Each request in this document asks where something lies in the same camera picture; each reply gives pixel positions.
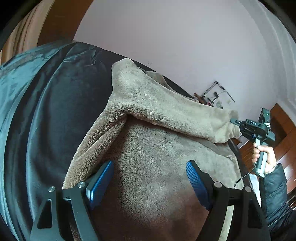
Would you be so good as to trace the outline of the person's right hand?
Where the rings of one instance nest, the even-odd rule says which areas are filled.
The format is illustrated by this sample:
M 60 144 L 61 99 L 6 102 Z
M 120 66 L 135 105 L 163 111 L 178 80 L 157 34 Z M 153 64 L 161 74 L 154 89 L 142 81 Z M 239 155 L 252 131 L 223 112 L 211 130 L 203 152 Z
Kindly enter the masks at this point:
M 264 174 L 268 175 L 271 172 L 273 172 L 277 166 L 273 147 L 261 146 L 261 145 L 256 146 L 256 143 L 253 143 L 253 151 L 252 151 L 252 163 L 253 164 L 257 162 L 260 152 L 267 153 L 267 160 L 266 160 Z

